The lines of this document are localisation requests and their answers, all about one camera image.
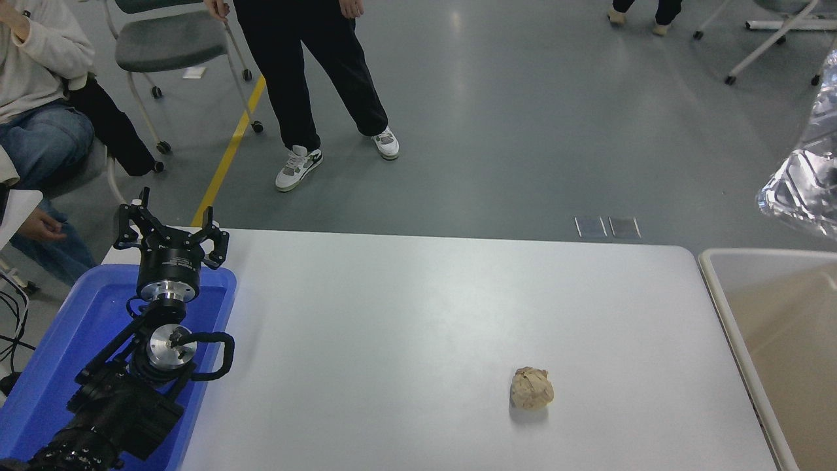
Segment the seated person's resting hand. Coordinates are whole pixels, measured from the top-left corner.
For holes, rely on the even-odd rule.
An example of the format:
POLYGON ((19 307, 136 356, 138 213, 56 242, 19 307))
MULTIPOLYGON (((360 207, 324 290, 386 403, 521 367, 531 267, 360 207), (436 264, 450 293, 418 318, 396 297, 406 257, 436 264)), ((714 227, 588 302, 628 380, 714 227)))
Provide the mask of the seated person's resting hand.
POLYGON ((47 242, 62 241, 67 236, 63 231, 63 224, 38 207, 25 218, 16 235, 33 241, 47 242))

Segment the seated person's raised hand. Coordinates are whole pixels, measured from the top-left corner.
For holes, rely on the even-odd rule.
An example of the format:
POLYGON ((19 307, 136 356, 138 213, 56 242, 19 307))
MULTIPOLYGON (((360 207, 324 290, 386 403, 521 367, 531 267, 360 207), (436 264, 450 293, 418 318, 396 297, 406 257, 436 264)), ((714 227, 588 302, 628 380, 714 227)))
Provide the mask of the seated person's raised hand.
POLYGON ((16 39, 26 42, 31 30, 29 18, 18 12, 9 1, 1 1, 0 11, 1 23, 9 27, 16 39))

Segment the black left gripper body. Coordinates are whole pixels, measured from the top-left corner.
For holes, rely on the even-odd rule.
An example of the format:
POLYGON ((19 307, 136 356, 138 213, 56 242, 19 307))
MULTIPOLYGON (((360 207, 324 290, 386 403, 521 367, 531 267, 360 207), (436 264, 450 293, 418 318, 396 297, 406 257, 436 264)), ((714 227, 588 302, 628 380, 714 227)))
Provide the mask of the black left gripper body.
POLYGON ((137 287, 158 281, 179 281, 192 288, 199 286, 205 251, 192 234, 172 229, 150 232, 141 242, 141 263, 137 287))

